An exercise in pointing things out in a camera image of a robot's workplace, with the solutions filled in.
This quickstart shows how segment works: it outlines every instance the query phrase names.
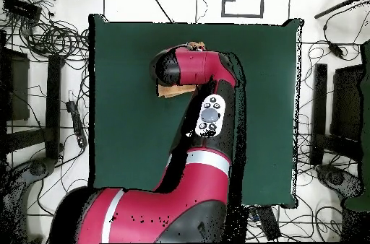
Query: button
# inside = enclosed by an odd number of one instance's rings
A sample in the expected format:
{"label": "button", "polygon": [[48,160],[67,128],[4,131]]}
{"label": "button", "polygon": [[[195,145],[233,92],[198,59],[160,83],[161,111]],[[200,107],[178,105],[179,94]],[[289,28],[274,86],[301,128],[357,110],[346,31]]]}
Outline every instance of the button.
{"label": "button", "polygon": [[216,109],[209,108],[202,111],[202,121],[207,123],[216,122],[218,120],[218,112]]}

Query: gray stripe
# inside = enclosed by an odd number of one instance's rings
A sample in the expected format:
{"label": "gray stripe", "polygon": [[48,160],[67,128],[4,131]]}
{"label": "gray stripe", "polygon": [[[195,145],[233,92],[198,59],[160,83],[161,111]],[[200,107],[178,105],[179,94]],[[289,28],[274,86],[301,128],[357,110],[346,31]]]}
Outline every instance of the gray stripe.
{"label": "gray stripe", "polygon": [[167,165],[165,165],[165,167],[168,167],[168,165],[170,164],[171,162],[171,158],[172,158],[172,154],[170,154],[170,157],[168,158],[168,161],[167,161]]}
{"label": "gray stripe", "polygon": [[103,230],[101,232],[101,243],[109,243],[109,235],[111,233],[112,217],[116,211],[119,200],[124,195],[124,191],[120,189],[113,197],[111,204],[108,207],[106,218],[104,219]]}
{"label": "gray stripe", "polygon": [[188,153],[186,164],[189,163],[202,163],[203,165],[212,165],[220,169],[228,176],[230,163],[221,155],[208,151],[193,151]]}

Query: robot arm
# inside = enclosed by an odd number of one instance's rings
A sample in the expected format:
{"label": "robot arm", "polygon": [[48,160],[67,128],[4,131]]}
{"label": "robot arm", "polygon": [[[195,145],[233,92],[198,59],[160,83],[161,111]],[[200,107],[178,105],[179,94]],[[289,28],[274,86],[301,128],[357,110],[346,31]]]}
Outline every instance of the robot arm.
{"label": "robot arm", "polygon": [[[179,45],[154,57],[150,73],[163,86],[198,85],[162,180],[154,191],[72,191],[56,211],[50,244],[220,241],[234,138],[231,63],[221,53]],[[74,227],[66,227],[66,217]]]}

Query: white control panel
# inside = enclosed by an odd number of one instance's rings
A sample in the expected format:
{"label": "white control panel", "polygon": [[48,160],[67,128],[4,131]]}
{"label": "white control panel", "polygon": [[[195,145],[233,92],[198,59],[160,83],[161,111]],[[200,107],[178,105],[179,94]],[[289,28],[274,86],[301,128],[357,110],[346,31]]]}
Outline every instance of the white control panel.
{"label": "white control panel", "polygon": [[198,136],[212,138],[221,132],[226,104],[219,95],[209,95],[202,103],[195,133]]}

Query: green mat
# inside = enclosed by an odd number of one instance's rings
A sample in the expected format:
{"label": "green mat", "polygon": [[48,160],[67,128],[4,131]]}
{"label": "green mat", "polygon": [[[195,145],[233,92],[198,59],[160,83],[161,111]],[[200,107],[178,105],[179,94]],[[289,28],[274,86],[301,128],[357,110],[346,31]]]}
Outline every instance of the green mat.
{"label": "green mat", "polygon": [[246,74],[243,204],[291,204],[297,33],[286,26],[105,22],[95,15],[95,182],[152,190],[191,95],[156,96],[149,62],[164,48],[203,41],[232,51]]}

